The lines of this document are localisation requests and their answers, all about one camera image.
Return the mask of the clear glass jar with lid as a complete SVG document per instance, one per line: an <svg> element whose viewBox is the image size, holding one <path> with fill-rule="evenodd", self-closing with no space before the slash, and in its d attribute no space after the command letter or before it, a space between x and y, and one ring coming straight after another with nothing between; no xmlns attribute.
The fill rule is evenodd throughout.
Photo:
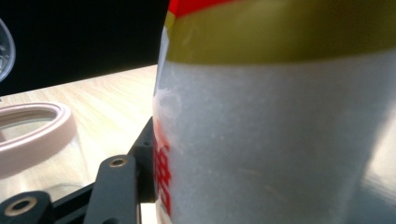
<svg viewBox="0 0 396 224"><path fill-rule="evenodd" d="M58 200L90 180L68 106L36 102L0 107L0 202L32 190Z"/></svg>

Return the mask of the red and white sugar pouch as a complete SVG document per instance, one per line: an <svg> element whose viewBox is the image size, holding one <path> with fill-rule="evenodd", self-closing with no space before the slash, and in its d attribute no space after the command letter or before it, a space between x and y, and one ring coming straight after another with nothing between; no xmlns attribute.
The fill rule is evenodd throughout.
<svg viewBox="0 0 396 224"><path fill-rule="evenodd" d="M160 224L396 224L396 0L170 0Z"/></svg>

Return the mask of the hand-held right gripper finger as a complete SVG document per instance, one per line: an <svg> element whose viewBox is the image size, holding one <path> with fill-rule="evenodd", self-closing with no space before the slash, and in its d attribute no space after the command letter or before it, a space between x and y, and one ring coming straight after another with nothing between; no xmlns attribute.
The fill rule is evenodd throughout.
<svg viewBox="0 0 396 224"><path fill-rule="evenodd" d="M141 203L155 199L153 139L149 119L127 154L100 164L83 224L141 224Z"/></svg>

